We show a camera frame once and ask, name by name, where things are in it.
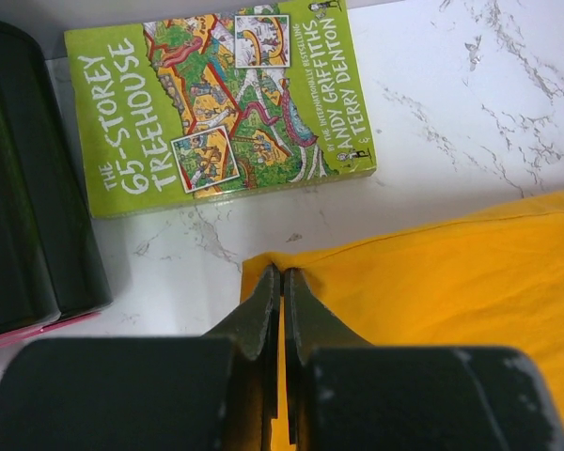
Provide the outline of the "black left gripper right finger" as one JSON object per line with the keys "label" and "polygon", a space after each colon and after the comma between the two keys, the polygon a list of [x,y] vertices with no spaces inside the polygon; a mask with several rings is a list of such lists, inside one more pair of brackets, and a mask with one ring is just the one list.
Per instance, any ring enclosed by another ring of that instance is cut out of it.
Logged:
{"label": "black left gripper right finger", "polygon": [[297,446],[303,374],[311,354],[319,348],[364,348],[371,344],[315,296],[302,270],[284,272],[283,294],[289,439]]}

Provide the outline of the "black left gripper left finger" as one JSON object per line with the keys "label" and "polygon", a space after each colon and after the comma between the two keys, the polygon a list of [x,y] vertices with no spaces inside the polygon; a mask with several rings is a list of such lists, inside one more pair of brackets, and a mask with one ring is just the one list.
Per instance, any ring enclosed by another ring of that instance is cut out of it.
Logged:
{"label": "black left gripper left finger", "polygon": [[269,450],[278,416],[280,271],[263,270],[249,297],[203,336],[232,345],[220,408],[224,450]]}

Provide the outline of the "yellow t shirt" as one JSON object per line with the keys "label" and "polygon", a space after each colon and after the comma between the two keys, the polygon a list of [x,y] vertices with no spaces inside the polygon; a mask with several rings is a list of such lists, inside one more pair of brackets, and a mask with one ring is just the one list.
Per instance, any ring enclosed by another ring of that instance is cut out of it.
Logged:
{"label": "yellow t shirt", "polygon": [[243,264],[299,268],[314,294],[376,345],[505,345],[546,379],[564,422],[564,191],[298,255]]}

